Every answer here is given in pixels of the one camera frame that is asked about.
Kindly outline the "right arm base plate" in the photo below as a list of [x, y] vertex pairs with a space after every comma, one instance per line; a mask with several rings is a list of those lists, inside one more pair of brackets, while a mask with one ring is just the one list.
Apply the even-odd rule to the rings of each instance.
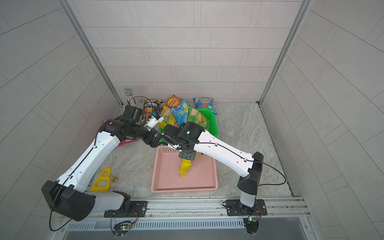
[[253, 207], [248, 207], [240, 202], [240, 199], [225, 200], [222, 203], [227, 215], [233, 216], [266, 216], [268, 214], [264, 200], [256, 199]]

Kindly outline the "yellow Lay's chip bag front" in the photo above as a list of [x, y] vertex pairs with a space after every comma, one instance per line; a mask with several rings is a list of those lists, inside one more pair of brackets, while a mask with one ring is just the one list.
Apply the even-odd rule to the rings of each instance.
[[161, 129], [164, 129], [164, 127], [169, 124], [174, 127], [178, 127], [179, 124], [177, 123], [175, 116], [170, 108], [167, 106], [163, 107], [163, 111], [161, 113], [162, 117], [164, 118], [162, 122], [158, 123], [159, 127]]

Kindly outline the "light blue Lay's chip bag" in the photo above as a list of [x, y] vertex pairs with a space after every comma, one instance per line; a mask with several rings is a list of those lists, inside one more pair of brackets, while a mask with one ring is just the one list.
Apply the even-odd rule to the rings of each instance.
[[178, 107], [171, 109], [178, 125], [181, 125], [182, 123], [187, 122], [189, 110], [190, 110], [190, 106], [186, 102], [186, 100], [182, 100], [182, 102]]

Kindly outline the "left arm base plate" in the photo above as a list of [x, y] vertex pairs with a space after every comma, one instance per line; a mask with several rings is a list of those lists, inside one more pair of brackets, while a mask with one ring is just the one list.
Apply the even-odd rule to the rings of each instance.
[[104, 213], [104, 218], [133, 218], [144, 217], [148, 207], [148, 201], [132, 201], [131, 196], [120, 191], [113, 191], [124, 197], [123, 203], [118, 210], [108, 210]]

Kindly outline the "yellow lay's chip bag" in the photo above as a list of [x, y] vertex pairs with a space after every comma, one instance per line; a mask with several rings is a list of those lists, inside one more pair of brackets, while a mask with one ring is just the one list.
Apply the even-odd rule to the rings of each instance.
[[174, 127], [178, 127], [179, 124], [177, 123], [175, 116], [170, 108], [167, 106], [163, 107], [163, 111], [161, 113], [162, 117], [164, 118], [162, 122], [158, 123], [159, 127], [161, 129], [164, 129], [164, 127], [169, 124]]
[[181, 165], [180, 165], [180, 178], [182, 178], [188, 172], [192, 164], [193, 164], [193, 161], [182, 159]]

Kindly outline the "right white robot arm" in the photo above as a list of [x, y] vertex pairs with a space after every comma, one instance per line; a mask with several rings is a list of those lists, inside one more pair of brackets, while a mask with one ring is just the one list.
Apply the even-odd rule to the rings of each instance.
[[255, 206], [263, 170], [263, 154], [240, 151], [192, 122], [183, 123], [178, 128], [166, 125], [161, 138], [169, 147], [180, 151], [182, 158], [194, 160], [196, 153], [201, 153], [231, 168], [240, 176], [237, 184], [241, 191], [240, 206], [249, 209]]

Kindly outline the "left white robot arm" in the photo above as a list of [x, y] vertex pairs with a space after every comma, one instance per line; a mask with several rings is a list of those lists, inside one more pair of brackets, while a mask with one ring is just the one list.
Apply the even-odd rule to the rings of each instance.
[[130, 195], [114, 191], [107, 194], [86, 194], [86, 189], [106, 157], [122, 141], [141, 139], [155, 148], [160, 140], [154, 126], [163, 121], [160, 112], [141, 123], [143, 110], [126, 106], [122, 115], [109, 119], [99, 128], [94, 141], [79, 159], [56, 181], [47, 181], [42, 193], [51, 212], [81, 221], [91, 213], [105, 211], [108, 216], [125, 217], [133, 213]]

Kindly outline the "green Lay's chip bag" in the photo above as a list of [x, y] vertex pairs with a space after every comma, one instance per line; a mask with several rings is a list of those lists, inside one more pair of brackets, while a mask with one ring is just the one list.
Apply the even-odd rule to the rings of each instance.
[[204, 129], [209, 129], [209, 122], [208, 120], [196, 109], [193, 107], [189, 107], [189, 115], [187, 117], [188, 122], [193, 122]]

